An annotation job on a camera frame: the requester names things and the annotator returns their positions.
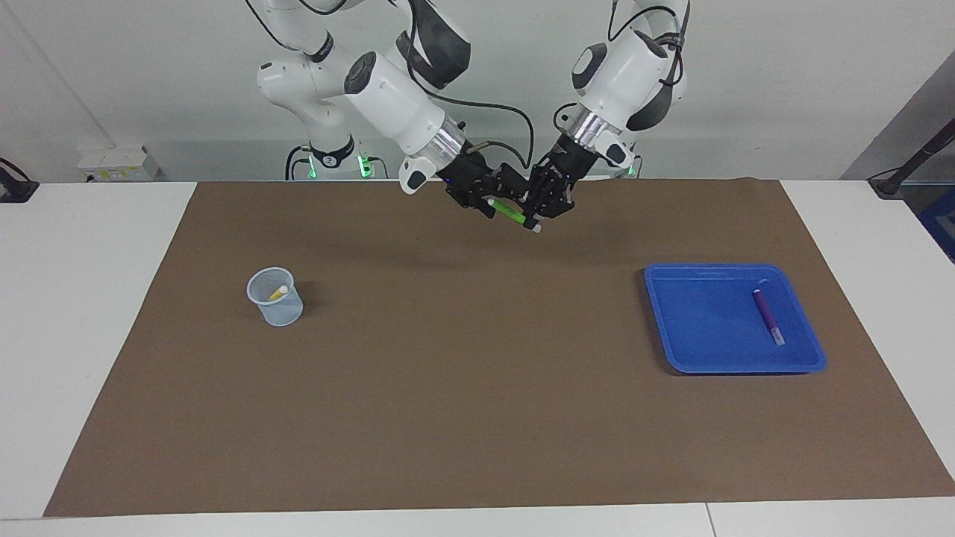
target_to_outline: yellow marker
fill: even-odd
[[[283,296],[288,294],[288,286],[281,286],[272,293],[272,296],[268,297],[269,302],[274,302]]]

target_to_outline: green marker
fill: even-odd
[[[524,225],[525,222],[527,222],[526,216],[512,209],[509,205],[499,202],[495,198],[488,198],[487,204],[492,206],[494,209],[496,209],[500,214],[506,216],[507,218],[510,218],[511,220],[513,220],[514,222],[517,222],[518,224],[522,226]],[[540,224],[537,224],[536,226],[534,226],[534,232],[535,233],[541,232]]]

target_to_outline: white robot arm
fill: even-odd
[[[361,1],[325,0],[314,2],[310,10],[328,14]],[[663,120],[686,85],[682,50],[690,0],[634,0],[631,17],[616,35],[608,32],[608,43],[588,47],[578,60],[571,78],[582,98],[527,180],[506,163],[488,167],[481,147],[465,137],[463,124],[429,98],[468,68],[471,44],[464,32],[431,0],[388,1],[411,16],[410,33],[401,33],[386,54],[355,57],[335,44],[324,27],[304,26],[302,19],[315,19],[302,16],[305,0],[265,0],[270,23],[283,29],[277,32],[280,39],[301,51],[303,59],[265,64],[260,88],[303,121],[316,150],[316,140],[323,147],[345,148],[352,140],[348,135],[339,145],[345,133],[335,127],[342,119],[326,101],[344,95],[405,153],[399,179],[406,193],[438,176],[455,201],[488,218],[496,214],[489,203],[497,198],[516,203],[522,213],[510,216],[529,229],[540,229],[541,218],[573,208],[576,181],[598,159],[613,167],[630,166],[633,154],[624,142],[626,134]]]
[[[340,11],[364,0],[312,2],[319,10]],[[321,17],[311,16],[298,0],[264,0],[265,21],[276,39],[298,51],[295,61],[270,61],[259,69],[259,91],[271,103],[294,114],[308,132],[315,161],[326,172],[354,172],[360,160],[356,140],[343,128],[345,113],[329,102],[344,94],[342,80],[357,54],[335,43]]]
[[[531,171],[521,203],[525,227],[574,207],[571,190],[598,159],[627,168],[625,133],[660,123],[686,86],[682,51],[690,0],[636,0],[633,14],[609,43],[584,50],[572,71],[582,96],[560,126],[553,149]]]

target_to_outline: purple marker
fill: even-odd
[[[766,297],[763,296],[763,291],[759,289],[753,291],[753,300],[756,301],[759,314],[763,316],[763,322],[766,323],[766,328],[768,328],[773,335],[773,341],[776,342],[776,345],[785,345],[786,340],[782,338],[782,332],[779,331],[779,325],[775,322],[773,312],[770,310],[770,305],[766,302]]]

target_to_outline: green light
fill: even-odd
[[[362,179],[367,179],[374,175],[374,169],[364,155],[358,155],[358,169],[361,171]]]

